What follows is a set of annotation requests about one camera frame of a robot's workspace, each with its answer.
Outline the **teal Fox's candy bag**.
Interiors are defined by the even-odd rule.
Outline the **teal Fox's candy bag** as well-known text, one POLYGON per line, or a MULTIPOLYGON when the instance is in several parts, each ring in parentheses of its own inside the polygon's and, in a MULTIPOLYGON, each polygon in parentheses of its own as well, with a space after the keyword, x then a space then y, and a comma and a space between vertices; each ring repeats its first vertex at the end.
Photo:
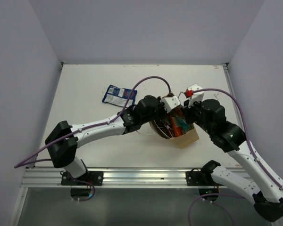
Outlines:
POLYGON ((182 130, 187 130, 189 128, 188 124, 186 123, 185 119, 180 116, 175 117, 175 123, 178 127, 181 127, 182 130))

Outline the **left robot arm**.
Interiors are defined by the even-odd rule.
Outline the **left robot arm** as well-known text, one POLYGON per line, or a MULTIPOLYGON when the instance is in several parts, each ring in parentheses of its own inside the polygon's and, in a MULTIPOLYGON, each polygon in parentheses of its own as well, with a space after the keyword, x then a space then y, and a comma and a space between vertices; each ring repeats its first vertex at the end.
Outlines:
POLYGON ((138 104, 105 120, 86 125, 59 122, 45 139, 46 148, 54 168, 63 168, 70 173, 73 181, 83 185, 88 181, 89 174, 83 161, 76 156, 78 148, 102 138, 138 131, 143 124, 166 114, 163 98, 147 95, 138 104))

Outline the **brown paper bag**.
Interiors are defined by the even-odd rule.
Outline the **brown paper bag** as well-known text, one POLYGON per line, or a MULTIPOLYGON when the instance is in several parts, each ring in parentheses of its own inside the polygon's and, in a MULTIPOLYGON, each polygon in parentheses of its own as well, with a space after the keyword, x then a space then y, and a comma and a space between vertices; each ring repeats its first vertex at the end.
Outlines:
MULTIPOLYGON (((180 117, 183 117, 185 119, 185 117, 183 115, 183 106, 180 105, 179 107, 175 108, 170 113, 168 113, 164 118, 157 119, 157 120, 160 120, 160 121, 164 120, 164 119, 169 119, 170 120, 170 116, 172 116, 174 118, 176 116, 180 116, 180 117)), ((180 149, 184 149, 184 148, 188 147, 192 143, 194 143, 197 140, 199 140, 199 135, 198 135, 194 125, 193 124, 188 124, 188 126, 189 126, 189 128, 187 130, 183 130, 183 135, 182 136, 171 138, 171 139, 165 139, 165 138, 163 138, 163 139, 167 140, 169 143, 175 145, 177 148, 180 148, 180 149)))

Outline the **orange snack packet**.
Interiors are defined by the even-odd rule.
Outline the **orange snack packet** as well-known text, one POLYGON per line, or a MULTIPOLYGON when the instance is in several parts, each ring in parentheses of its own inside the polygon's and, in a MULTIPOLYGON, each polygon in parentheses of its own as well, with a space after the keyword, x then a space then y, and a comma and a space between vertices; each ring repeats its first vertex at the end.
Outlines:
POLYGON ((180 126, 177 126, 175 118, 170 116, 170 121, 171 121, 171 124, 172 124, 172 128, 173 128, 175 137, 182 136, 183 135, 183 129, 180 126))

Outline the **brown chip bag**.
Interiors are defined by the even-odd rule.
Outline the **brown chip bag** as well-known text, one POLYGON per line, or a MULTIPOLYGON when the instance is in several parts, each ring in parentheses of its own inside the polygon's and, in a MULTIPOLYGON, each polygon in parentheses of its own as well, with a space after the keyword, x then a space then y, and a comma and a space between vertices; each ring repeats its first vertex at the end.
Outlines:
POLYGON ((169 119, 153 120, 150 122, 152 129, 165 139, 175 138, 175 133, 169 119))

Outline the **blue snack bag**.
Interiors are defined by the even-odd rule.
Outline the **blue snack bag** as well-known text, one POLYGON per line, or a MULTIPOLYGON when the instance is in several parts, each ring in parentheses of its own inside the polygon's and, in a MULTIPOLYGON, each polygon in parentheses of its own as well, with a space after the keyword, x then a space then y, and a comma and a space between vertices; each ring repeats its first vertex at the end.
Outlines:
POLYGON ((131 94, 131 96, 126 106, 134 105, 137 91, 132 91, 131 89, 118 88, 114 85, 109 85, 102 99, 102 103, 124 107, 129 97, 129 94, 131 94))

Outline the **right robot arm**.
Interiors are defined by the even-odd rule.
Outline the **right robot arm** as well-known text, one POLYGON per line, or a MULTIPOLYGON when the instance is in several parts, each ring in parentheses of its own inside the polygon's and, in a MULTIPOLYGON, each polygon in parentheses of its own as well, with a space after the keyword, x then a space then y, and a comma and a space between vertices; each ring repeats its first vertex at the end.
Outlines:
POLYGON ((283 217, 283 179, 266 163, 247 140, 245 132, 229 122, 225 108, 217 100, 185 101, 183 114, 188 123, 202 128, 214 145, 235 159, 251 177, 251 181, 225 169, 216 161, 201 168, 201 181, 225 185, 247 199, 265 220, 275 222, 283 217))

